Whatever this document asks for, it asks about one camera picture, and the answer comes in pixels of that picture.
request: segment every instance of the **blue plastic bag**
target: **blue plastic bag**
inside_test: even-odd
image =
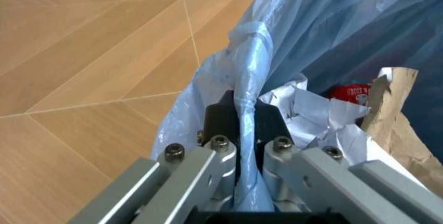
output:
[[[153,147],[197,145],[205,108],[234,90],[240,119],[239,211],[273,211],[253,152],[254,104],[261,92],[303,72],[320,93],[353,79],[370,81],[384,66],[420,70],[405,112],[422,140],[443,134],[443,0],[255,0],[230,33],[230,44],[206,59],[163,120]]]

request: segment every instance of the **hex socket bolt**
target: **hex socket bolt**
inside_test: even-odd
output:
[[[185,157],[185,148],[179,143],[173,143],[164,149],[164,158],[167,162],[180,162]]]
[[[293,144],[294,143],[292,142],[292,140],[290,140],[288,137],[279,136],[274,138],[272,149],[275,152],[281,152],[290,149]]]
[[[343,153],[335,146],[325,146],[322,150],[334,160],[340,160],[343,158]]]
[[[229,139],[224,135],[215,135],[211,138],[211,149],[216,152],[224,152],[229,148]]]

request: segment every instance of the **brown paper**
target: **brown paper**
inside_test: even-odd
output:
[[[421,142],[401,109],[418,71],[393,68],[393,81],[377,78],[362,129],[431,191],[443,197],[443,166]]]

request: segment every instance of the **plastic bag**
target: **plastic bag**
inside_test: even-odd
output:
[[[206,106],[234,89],[242,150],[236,209],[273,211],[253,152],[254,104],[260,92],[300,72],[308,77],[310,91],[320,93],[343,80],[375,78],[383,66],[405,65],[423,75],[408,104],[420,103],[414,93],[437,93],[426,109],[440,110],[432,115],[433,121],[440,120],[442,75],[432,64],[443,66],[442,15],[443,0],[255,0],[230,33],[229,46],[207,58],[178,96],[159,128],[152,157],[174,142],[195,147]],[[410,117],[413,125],[417,118]],[[419,135],[442,132],[433,130],[435,125],[414,128]]]

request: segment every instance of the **red can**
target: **red can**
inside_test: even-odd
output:
[[[358,105],[365,105],[371,86],[363,83],[352,83],[333,87],[327,94],[329,99],[339,99]]]

